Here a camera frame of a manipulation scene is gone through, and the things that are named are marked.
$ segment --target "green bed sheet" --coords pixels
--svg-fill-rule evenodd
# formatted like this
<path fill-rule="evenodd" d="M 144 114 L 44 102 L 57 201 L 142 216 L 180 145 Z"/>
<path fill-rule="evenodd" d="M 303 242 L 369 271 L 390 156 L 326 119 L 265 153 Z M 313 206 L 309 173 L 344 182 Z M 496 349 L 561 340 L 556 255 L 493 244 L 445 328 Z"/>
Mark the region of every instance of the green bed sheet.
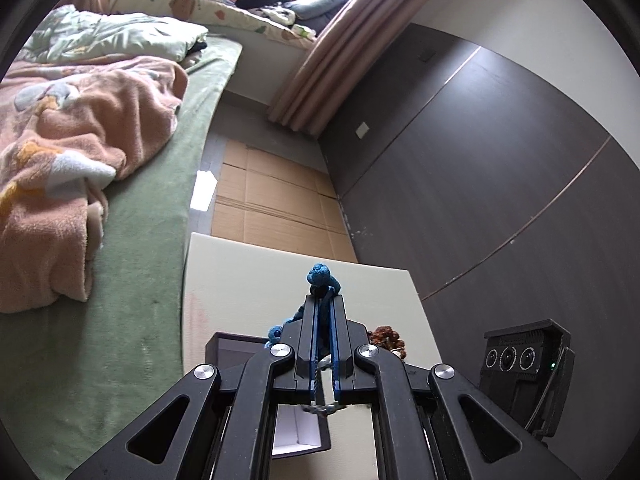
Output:
<path fill-rule="evenodd" d="M 189 201 L 209 123 L 241 45 L 209 37 L 173 138 L 110 185 L 87 303 L 0 315 L 0 416 L 41 480 L 62 480 L 182 376 Z"/>

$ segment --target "gray cushion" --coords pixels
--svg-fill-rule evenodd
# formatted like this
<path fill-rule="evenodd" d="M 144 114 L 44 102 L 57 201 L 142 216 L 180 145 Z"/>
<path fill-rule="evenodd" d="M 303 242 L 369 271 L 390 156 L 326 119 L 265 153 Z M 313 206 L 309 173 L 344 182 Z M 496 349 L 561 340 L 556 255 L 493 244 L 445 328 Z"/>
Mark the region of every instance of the gray cushion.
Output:
<path fill-rule="evenodd" d="M 293 10 L 300 20 L 310 20 L 329 12 L 336 7 L 341 9 L 349 0 L 293 0 L 283 7 Z"/>

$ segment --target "pink blanket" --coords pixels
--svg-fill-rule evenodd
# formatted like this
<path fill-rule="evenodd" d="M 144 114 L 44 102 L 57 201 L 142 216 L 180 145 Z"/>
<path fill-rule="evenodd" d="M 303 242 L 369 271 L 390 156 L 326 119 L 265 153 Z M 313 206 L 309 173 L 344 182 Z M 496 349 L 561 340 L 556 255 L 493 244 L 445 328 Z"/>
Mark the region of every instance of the pink blanket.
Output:
<path fill-rule="evenodd" d="M 102 190 L 174 132 L 184 71 L 155 57 L 114 59 L 14 62 L 0 83 L 0 312 L 60 294 L 87 300 Z"/>

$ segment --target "silver screw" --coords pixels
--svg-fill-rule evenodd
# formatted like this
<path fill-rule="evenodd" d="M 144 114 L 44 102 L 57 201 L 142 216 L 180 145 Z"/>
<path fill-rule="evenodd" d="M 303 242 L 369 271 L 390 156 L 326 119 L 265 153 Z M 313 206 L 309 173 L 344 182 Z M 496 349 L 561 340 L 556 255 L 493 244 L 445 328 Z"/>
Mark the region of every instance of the silver screw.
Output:
<path fill-rule="evenodd" d="M 378 355 L 378 347 L 375 345 L 362 345 L 358 348 L 358 352 L 363 357 L 373 357 L 374 355 Z"/>
<path fill-rule="evenodd" d="M 271 355 L 276 357 L 285 357 L 291 353 L 291 347 L 284 343 L 277 343 L 271 347 Z"/>
<path fill-rule="evenodd" d="M 213 371 L 211 365 L 200 365 L 193 371 L 193 375 L 199 379 L 209 379 L 213 375 Z"/>
<path fill-rule="evenodd" d="M 441 379 L 450 379 L 456 374 L 456 371 L 451 366 L 444 364 L 437 365 L 433 371 Z"/>

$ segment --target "blue plush toy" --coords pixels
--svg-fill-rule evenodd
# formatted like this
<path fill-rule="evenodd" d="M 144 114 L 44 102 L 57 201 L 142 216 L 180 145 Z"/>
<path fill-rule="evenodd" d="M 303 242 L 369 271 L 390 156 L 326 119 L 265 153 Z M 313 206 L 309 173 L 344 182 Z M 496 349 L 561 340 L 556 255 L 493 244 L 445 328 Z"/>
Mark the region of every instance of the blue plush toy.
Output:
<path fill-rule="evenodd" d="M 322 298 L 321 303 L 321 323 L 328 319 L 328 305 L 329 300 L 340 292 L 340 283 L 332 275 L 329 267 L 325 264 L 315 264 L 306 276 L 306 280 L 311 284 L 310 293 L 315 295 L 316 291 L 324 286 L 328 287 L 327 294 Z M 265 343 L 264 347 L 268 348 L 271 345 L 275 345 L 280 342 L 282 336 L 282 328 L 293 321 L 302 319 L 305 313 L 305 306 L 302 305 L 293 317 L 288 317 L 284 320 L 282 325 L 272 326 L 269 330 L 269 340 Z"/>

